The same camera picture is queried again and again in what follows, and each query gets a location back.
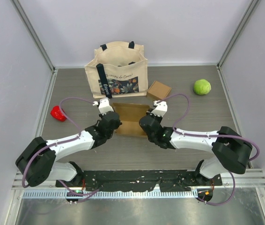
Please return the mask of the green cabbage ball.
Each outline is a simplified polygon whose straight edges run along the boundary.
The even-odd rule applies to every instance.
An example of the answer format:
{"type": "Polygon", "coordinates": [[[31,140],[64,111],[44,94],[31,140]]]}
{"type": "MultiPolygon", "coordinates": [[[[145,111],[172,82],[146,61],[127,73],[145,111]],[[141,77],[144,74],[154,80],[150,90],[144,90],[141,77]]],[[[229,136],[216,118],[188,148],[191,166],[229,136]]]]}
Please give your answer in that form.
{"type": "Polygon", "coordinates": [[[193,86],[193,91],[197,95],[206,95],[211,91],[211,89],[211,84],[206,79],[197,80],[193,86]]]}

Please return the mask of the spare brown cardboard box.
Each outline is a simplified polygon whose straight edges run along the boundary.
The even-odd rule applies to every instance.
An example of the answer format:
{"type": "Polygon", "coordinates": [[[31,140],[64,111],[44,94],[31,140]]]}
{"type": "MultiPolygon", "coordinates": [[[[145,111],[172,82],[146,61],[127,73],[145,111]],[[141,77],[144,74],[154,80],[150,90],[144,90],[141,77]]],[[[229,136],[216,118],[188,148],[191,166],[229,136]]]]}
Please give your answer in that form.
{"type": "Polygon", "coordinates": [[[119,115],[122,125],[116,130],[117,135],[146,138],[147,135],[139,125],[139,120],[146,116],[149,105],[132,103],[112,103],[119,115]]]}

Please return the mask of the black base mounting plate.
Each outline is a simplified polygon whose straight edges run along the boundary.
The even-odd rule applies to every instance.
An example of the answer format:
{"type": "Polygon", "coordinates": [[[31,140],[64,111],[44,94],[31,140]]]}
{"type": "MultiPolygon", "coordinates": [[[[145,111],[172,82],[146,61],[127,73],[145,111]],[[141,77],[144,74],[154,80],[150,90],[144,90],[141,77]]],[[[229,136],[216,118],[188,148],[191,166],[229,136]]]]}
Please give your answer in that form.
{"type": "Polygon", "coordinates": [[[221,186],[219,174],[210,180],[196,177],[189,170],[106,170],[83,171],[78,178],[64,183],[69,188],[85,187],[87,191],[151,192],[158,185],[161,192],[190,191],[194,186],[221,186]]]}

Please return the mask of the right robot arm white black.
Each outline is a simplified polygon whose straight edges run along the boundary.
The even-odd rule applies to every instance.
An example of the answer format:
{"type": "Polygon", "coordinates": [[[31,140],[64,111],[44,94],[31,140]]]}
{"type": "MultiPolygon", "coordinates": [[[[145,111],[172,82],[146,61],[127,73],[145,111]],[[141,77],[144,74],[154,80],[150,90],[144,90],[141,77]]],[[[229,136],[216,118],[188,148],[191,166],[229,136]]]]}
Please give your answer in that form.
{"type": "Polygon", "coordinates": [[[205,185],[220,173],[245,173],[252,145],[231,128],[222,126],[219,131],[191,132],[162,127],[161,120],[150,113],[139,120],[151,143],[163,149],[193,149],[213,154],[212,158],[199,162],[190,182],[205,185]]]}

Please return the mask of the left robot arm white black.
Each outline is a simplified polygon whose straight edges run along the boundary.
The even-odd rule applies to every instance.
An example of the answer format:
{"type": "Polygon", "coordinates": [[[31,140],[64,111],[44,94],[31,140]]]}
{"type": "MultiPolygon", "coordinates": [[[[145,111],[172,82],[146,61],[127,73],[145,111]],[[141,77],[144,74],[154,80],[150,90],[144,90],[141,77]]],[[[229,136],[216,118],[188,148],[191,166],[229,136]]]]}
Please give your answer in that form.
{"type": "Polygon", "coordinates": [[[57,187],[82,185],[82,169],[75,162],[60,163],[59,160],[105,144],[120,125],[119,115],[108,112],[95,125],[76,135],[47,141],[42,137],[34,138],[15,162],[23,175],[22,186],[36,187],[45,181],[55,181],[57,187]]]}

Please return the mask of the red bell pepper toy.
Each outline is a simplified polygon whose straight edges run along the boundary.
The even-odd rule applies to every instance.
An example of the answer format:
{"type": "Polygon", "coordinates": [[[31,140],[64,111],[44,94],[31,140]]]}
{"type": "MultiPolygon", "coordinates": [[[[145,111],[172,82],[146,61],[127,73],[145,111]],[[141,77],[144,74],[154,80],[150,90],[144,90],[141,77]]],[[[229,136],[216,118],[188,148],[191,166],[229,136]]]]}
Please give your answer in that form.
{"type": "Polygon", "coordinates": [[[66,116],[61,112],[60,108],[58,105],[54,106],[52,109],[51,109],[51,112],[50,112],[50,115],[58,120],[58,121],[61,121],[61,122],[64,122],[67,120],[66,116]]]}

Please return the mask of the beige canvas tote bag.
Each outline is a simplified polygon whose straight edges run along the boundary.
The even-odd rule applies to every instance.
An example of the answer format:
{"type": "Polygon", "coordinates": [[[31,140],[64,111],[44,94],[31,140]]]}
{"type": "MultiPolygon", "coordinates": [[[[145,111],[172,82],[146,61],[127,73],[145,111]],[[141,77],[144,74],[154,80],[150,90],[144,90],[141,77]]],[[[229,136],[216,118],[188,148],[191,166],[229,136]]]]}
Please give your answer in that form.
{"type": "Polygon", "coordinates": [[[147,65],[143,45],[133,41],[101,45],[84,67],[93,98],[145,96],[147,65]]]}

